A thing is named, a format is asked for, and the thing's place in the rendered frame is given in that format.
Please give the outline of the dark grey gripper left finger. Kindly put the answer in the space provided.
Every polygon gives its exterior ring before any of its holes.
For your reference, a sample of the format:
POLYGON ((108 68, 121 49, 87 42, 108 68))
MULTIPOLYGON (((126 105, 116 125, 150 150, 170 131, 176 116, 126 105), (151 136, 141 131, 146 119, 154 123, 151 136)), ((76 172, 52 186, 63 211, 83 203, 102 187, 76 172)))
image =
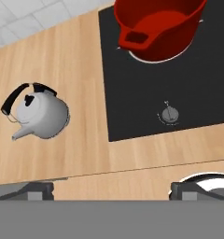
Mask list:
POLYGON ((0 201, 53 201, 54 185, 51 182, 28 182, 0 185, 0 201))

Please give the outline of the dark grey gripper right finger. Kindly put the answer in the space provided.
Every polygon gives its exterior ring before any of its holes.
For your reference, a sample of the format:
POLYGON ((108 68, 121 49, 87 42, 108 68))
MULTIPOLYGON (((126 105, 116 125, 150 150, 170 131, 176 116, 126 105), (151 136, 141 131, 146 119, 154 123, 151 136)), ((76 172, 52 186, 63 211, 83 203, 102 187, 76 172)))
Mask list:
POLYGON ((205 200, 220 200, 224 201, 224 189, 217 191, 207 191, 198 184, 191 182, 173 182, 171 184, 171 192, 169 200, 173 201, 205 201, 205 200))

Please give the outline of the white round object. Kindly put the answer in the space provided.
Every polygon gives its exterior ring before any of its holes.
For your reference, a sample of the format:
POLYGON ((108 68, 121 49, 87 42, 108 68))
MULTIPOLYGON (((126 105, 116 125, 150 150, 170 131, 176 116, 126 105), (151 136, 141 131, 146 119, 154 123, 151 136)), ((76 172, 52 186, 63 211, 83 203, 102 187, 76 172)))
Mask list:
POLYGON ((176 182, 185 182, 185 183, 194 182, 207 191, 210 190, 217 191, 218 189, 224 189, 224 173, 219 172, 197 173, 190 176, 186 176, 182 178, 180 181, 176 182))

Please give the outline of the grey hob knob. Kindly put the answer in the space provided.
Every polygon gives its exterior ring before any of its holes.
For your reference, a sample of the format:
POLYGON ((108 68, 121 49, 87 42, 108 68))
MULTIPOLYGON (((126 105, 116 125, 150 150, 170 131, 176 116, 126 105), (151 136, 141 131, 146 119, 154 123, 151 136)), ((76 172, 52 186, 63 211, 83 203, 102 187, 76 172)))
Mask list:
POLYGON ((179 113, 174 107, 167 106, 162 111, 161 116, 166 122, 175 122, 178 120, 179 113))

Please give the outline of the black hob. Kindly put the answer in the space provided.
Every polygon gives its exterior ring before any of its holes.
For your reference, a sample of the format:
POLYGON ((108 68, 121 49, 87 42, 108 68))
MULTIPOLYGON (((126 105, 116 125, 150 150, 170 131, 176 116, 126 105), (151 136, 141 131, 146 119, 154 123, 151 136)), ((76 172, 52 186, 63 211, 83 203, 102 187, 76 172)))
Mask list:
POLYGON ((189 48, 165 63, 139 62, 118 47, 112 7, 99 24, 111 142, 224 123, 224 0, 208 0, 189 48), (162 118, 167 106, 177 121, 162 118))

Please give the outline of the red pot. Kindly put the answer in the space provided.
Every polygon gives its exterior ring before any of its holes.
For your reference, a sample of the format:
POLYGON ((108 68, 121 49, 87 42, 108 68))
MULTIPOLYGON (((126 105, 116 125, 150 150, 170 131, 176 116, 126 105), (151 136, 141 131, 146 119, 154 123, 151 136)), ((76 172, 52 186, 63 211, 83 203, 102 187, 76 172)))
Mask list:
POLYGON ((207 0, 116 0, 119 46, 149 62, 173 58, 192 42, 207 0))

